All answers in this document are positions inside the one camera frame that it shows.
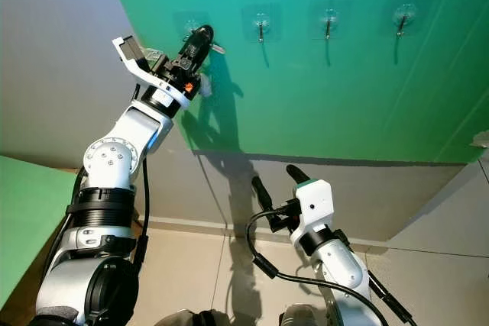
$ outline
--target metal hook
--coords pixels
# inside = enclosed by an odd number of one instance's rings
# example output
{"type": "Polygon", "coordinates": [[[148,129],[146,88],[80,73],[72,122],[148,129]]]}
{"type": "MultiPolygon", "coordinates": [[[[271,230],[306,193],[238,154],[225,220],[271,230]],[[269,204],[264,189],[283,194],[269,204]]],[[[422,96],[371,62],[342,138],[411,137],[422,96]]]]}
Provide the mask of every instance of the metal hook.
{"type": "Polygon", "coordinates": [[[403,17],[400,20],[399,27],[397,28],[397,36],[401,37],[404,34],[404,25],[406,24],[408,16],[403,15],[403,17]]]}
{"type": "Polygon", "coordinates": [[[258,30],[260,32],[260,34],[258,36],[258,42],[260,44],[262,44],[263,43],[263,22],[258,23],[258,30]]]}
{"type": "Polygon", "coordinates": [[[325,39],[326,40],[329,40],[330,37],[331,37],[331,18],[328,18],[328,20],[326,21],[326,35],[325,35],[325,39]]]}

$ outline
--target green panel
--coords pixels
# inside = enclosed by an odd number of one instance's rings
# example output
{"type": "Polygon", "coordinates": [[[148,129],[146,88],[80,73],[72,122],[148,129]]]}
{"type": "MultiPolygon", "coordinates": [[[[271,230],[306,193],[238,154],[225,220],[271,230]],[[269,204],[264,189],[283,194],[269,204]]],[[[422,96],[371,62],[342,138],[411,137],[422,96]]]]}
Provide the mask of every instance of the green panel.
{"type": "Polygon", "coordinates": [[[70,203],[75,175],[0,157],[0,308],[70,203]]]}
{"type": "Polygon", "coordinates": [[[489,88],[487,0],[121,2],[146,47],[174,56],[194,18],[208,21],[226,50],[205,68],[212,97],[179,115],[193,148],[426,162],[482,152],[467,142],[489,128],[483,109],[471,113],[489,88]],[[393,13],[406,2],[417,13],[397,42],[393,13]],[[269,4],[260,45],[252,10],[269,4]],[[311,28],[321,4],[338,10],[328,43],[311,28]],[[456,131],[463,136],[453,139],[456,131]]]}

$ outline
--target tile floor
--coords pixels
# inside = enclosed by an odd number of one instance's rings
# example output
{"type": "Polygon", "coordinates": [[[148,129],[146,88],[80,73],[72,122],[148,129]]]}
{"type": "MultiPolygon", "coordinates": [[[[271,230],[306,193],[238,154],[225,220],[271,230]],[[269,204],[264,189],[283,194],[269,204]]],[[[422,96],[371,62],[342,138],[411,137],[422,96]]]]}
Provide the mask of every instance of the tile floor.
{"type": "MultiPolygon", "coordinates": [[[[278,315],[293,303],[324,308],[314,287],[269,279],[252,266],[243,240],[164,230],[149,235],[130,326],[153,325],[182,308],[226,312],[232,326],[277,326],[278,315]]],[[[312,275],[289,244],[258,241],[257,248],[285,273],[312,275]]],[[[489,324],[489,258],[408,250],[360,255],[419,326],[489,324]]],[[[390,326],[401,325],[373,300],[390,326]]]]}

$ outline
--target baseboard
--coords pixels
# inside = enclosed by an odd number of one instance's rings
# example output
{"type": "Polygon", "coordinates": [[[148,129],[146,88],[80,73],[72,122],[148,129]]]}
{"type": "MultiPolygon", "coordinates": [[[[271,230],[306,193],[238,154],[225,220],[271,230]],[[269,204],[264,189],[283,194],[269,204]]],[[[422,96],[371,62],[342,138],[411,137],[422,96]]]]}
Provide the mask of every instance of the baseboard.
{"type": "MultiPolygon", "coordinates": [[[[139,220],[143,221],[144,216],[140,215],[139,220]]],[[[244,233],[241,228],[235,230],[232,224],[214,223],[211,221],[190,221],[186,219],[164,218],[150,216],[149,227],[154,229],[165,229],[168,231],[182,231],[201,234],[213,234],[218,236],[243,237],[244,233]]],[[[254,236],[258,240],[268,240],[271,242],[289,243],[290,238],[287,231],[278,231],[271,233],[268,228],[257,228],[254,236]]],[[[382,253],[387,249],[385,242],[375,240],[362,240],[359,238],[349,238],[351,247],[357,252],[374,252],[382,253]]]]}

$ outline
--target green wall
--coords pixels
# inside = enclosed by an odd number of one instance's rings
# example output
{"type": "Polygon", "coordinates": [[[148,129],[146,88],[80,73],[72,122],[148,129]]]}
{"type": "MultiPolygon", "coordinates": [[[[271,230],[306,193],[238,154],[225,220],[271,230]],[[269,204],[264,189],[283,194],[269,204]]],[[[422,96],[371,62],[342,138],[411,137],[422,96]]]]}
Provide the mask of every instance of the green wall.
{"type": "Polygon", "coordinates": [[[488,0],[121,0],[143,45],[175,56],[190,20],[224,56],[179,123],[191,147],[355,160],[469,162],[489,128],[488,0]],[[395,9],[416,6],[396,38],[395,9]],[[338,23],[321,39],[320,11],[338,23]],[[264,43],[253,14],[270,15],[264,43]]]}

